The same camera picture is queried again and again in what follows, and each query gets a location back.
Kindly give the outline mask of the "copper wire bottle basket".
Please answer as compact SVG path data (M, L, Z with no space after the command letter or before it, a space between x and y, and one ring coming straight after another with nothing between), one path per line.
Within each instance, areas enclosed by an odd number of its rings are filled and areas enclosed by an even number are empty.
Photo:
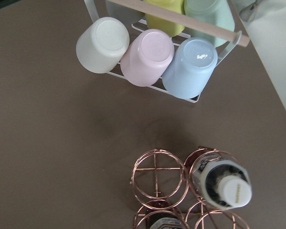
M246 229L248 223L235 209L205 205L191 190L185 161L163 149L143 153L134 163L131 185L140 208L133 228L146 229L153 215L179 219L185 229Z

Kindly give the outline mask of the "tea bottle front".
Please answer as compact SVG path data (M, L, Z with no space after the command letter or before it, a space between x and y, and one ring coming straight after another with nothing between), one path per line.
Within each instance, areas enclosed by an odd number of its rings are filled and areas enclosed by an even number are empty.
M199 149L185 160L191 190L205 205L230 210L247 205L252 186L247 170L231 154Z

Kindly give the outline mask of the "tea bottle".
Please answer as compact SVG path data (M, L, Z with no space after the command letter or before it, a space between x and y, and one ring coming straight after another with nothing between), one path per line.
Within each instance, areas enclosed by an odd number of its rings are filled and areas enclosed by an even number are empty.
M230 210L247 205L252 186L247 170L231 154L199 149L185 160L191 190L205 205Z
M147 229L184 229L182 222L172 216L158 216L150 217L149 222L146 223Z

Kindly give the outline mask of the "tea bottle middle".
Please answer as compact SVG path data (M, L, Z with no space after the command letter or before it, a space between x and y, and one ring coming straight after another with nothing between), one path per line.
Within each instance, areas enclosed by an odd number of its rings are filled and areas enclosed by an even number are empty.
M146 223L147 229L184 229L182 222L172 216L158 216L150 217L149 222Z

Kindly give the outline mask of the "pink cup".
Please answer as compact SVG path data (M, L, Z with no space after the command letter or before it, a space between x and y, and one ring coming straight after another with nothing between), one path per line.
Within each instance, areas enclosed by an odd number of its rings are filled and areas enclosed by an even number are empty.
M158 81L174 57L171 37L158 29L142 32L129 46L120 61L123 76L140 87Z

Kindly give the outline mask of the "blue cup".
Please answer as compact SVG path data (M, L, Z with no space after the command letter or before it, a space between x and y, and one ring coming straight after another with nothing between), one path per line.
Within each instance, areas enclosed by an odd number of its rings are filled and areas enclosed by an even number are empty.
M162 74L164 88L180 99L198 96L209 81L217 60L217 51L209 41L201 38L183 41Z

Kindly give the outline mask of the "white cup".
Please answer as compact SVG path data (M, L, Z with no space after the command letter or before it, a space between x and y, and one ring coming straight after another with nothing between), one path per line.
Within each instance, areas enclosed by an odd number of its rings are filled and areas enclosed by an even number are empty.
M130 37L122 22L112 17L96 20L77 40L80 64L93 73L107 73L129 47Z

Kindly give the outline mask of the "yellow cup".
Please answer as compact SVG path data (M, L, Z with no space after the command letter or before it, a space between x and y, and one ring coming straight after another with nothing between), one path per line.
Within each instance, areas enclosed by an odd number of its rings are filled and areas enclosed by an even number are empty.
M184 14L184 1L183 0L144 0L144 2L152 5L171 10L180 14ZM147 26L149 29L159 29L165 32L168 36L174 37L179 35L185 27L150 14L146 14Z

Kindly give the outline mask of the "white cup rack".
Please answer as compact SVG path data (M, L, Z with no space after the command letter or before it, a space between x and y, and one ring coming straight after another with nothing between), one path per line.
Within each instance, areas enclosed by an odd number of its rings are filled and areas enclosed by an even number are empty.
M85 0L84 1L86 8L88 10L88 13L90 15L90 18L92 20L92 22L94 23L95 21L97 21L100 16L98 14L97 11L97 7L96 4L93 0ZM134 32L134 35L139 35L139 32L144 32L145 30L147 30L147 23L145 19L141 19L139 20L137 23L135 24L131 24L131 29L130 29L130 33ZM175 48L178 48L181 44L181 42L183 42L186 39L189 39L190 35L187 33L180 33L179 35L175 36L173 38L173 44L175 46ZM222 60L237 46L243 46L243 39L245 39L246 42L246 46L249 44L249 37L246 35L242 34L242 31L238 31L235 32L235 37L233 38L233 40L231 42L229 42L227 44L227 46L218 54L218 61L216 66L218 66ZM109 71L107 74L115 76L115 77L119 77L121 79L126 80L126 78L123 76L121 68L120 68L120 63L118 63L111 71ZM160 78L156 83L154 83L151 86L148 86L151 89L157 90L159 92L165 93L165 94L169 94L168 91L165 90L163 83L162 83L162 78Z

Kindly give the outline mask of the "green cup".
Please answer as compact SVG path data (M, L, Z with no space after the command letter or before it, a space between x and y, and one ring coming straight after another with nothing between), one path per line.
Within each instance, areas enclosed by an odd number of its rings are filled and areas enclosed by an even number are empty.
M234 31L235 23L226 0L186 0L186 16Z

